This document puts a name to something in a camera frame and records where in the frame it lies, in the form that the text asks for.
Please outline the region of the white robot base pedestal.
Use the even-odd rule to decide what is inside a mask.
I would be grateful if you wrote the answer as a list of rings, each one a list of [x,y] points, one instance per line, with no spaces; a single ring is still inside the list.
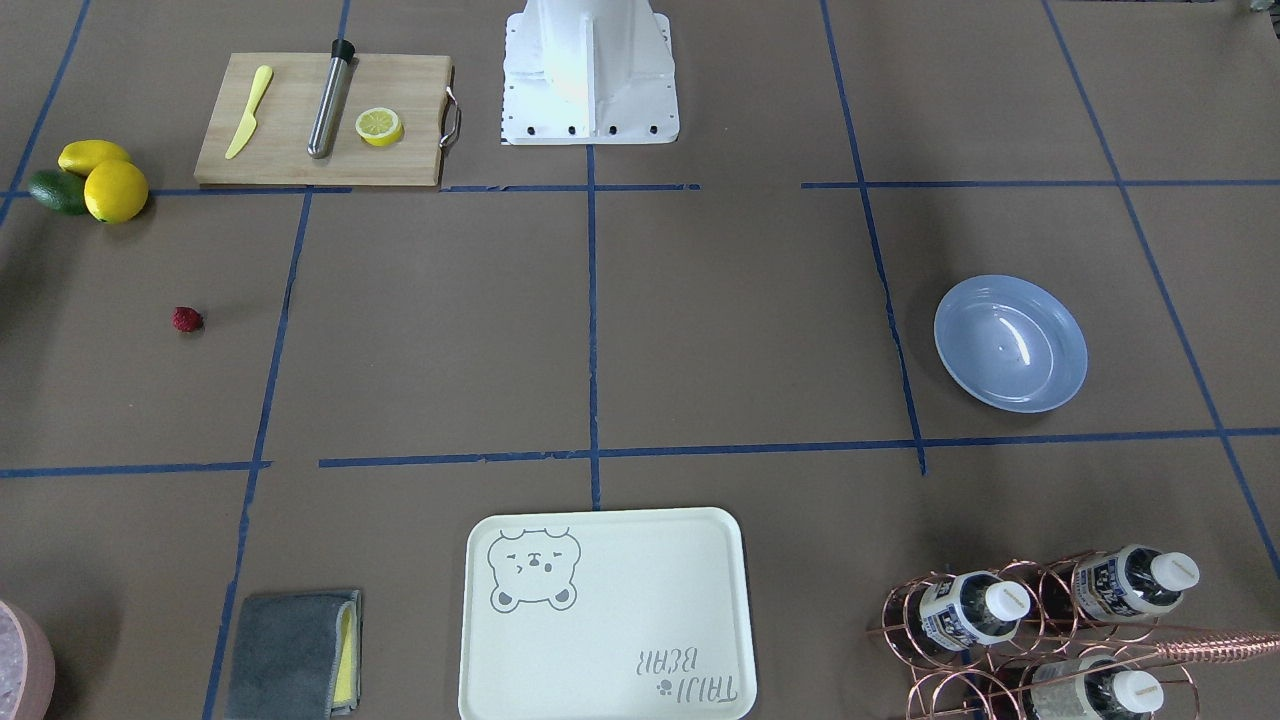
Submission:
[[[529,1],[504,41],[503,145],[680,137],[671,23],[649,1]]]

